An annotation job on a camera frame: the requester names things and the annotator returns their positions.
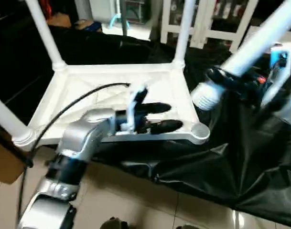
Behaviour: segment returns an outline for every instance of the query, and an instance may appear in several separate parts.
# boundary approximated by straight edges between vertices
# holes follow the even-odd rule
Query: white cabinet
[[[221,39],[231,41],[230,51],[236,52],[243,36],[246,32],[250,19],[257,6],[258,0],[249,0],[244,7],[244,13],[240,17],[241,20],[238,23],[236,32],[228,31],[215,31],[211,30],[214,17],[224,17],[223,12],[228,12],[228,15],[233,15],[237,8],[234,0],[221,0],[218,4],[216,0],[199,0],[198,6],[195,6],[197,10],[195,22],[193,27],[190,28],[189,33],[192,36],[190,40],[190,47],[202,49],[207,42],[208,38]],[[163,13],[162,13],[162,30],[161,30],[161,42],[167,42],[167,36],[169,32],[179,33],[180,25],[171,25],[170,11],[172,0],[163,1]]]

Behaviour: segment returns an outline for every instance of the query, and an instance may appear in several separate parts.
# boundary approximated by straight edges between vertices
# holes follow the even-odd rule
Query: black cloth
[[[26,124],[53,75],[33,25],[0,42],[0,98]],[[162,44],[101,33],[52,28],[67,64],[170,62],[174,49]],[[190,90],[207,66],[229,53],[189,50],[184,75]],[[262,58],[258,64],[268,67]],[[179,192],[291,226],[291,126],[257,116],[233,94],[211,112],[197,111],[210,140],[102,144],[94,160]]]

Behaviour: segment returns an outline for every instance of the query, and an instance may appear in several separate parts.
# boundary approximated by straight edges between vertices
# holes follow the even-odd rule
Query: white cylinder
[[[224,92],[224,87],[209,81],[198,84],[191,92],[191,98],[195,106],[203,111],[210,111],[220,102]]]
[[[0,126],[2,126],[11,136],[13,142],[18,147],[29,145],[33,141],[35,133],[20,121],[7,106],[0,100]]]
[[[184,56],[187,50],[189,31],[192,24],[196,0],[186,0],[183,9],[182,23],[176,46],[174,62],[184,63]]]
[[[291,29],[291,0],[286,0],[221,68],[233,75],[241,76],[289,29]]]
[[[34,19],[37,30],[41,36],[45,48],[51,58],[53,67],[65,66],[65,62],[61,58],[61,55],[55,44],[51,31],[45,21],[45,17],[42,13],[38,0],[26,0],[26,3],[29,7],[32,18]]]
[[[116,2],[116,7],[117,7],[117,14],[121,14],[121,10],[120,10],[120,0],[117,0]]]

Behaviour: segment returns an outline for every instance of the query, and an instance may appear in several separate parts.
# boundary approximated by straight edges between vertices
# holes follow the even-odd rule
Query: tile floor
[[[53,157],[53,150],[41,148],[34,168],[29,170],[23,205],[26,206]],[[0,183],[0,229],[13,229],[19,188]],[[134,177],[115,168],[93,163],[88,167],[74,205],[78,207],[75,229],[98,229],[111,217],[118,217],[137,229],[175,229],[191,224],[199,229],[234,229],[234,212],[226,207],[177,193],[164,186]],[[289,229],[273,222],[240,213],[240,229]]]

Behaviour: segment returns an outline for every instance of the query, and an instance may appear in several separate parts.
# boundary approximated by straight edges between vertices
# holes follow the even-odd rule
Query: black cable
[[[72,106],[74,106],[76,103],[80,102],[81,100],[83,100],[84,98],[88,97],[89,95],[98,92],[104,88],[107,87],[112,87],[112,86],[126,86],[129,87],[129,83],[110,83],[110,84],[106,84],[103,86],[99,86],[91,91],[89,91],[88,93],[82,95],[81,97],[75,99],[73,102],[71,102],[68,106],[66,106],[63,110],[61,110],[43,129],[43,131],[38,135],[38,137],[36,138],[33,146],[31,147],[28,159],[29,160],[33,160],[35,155],[36,155],[36,147],[39,144],[41,138],[43,137],[43,135],[47,132],[47,130],[56,122],[56,120],[64,113],[66,112],[68,109],[70,109]],[[18,209],[17,209],[17,225],[19,224],[19,220],[21,218],[21,208],[22,208],[22,198],[23,198],[23,191],[24,191],[24,183],[25,183],[25,179],[26,179],[26,174],[27,174],[27,166],[24,167],[23,170],[23,174],[22,174],[22,179],[21,179],[21,184],[20,184],[20,190],[19,190],[19,202],[18,202]]]

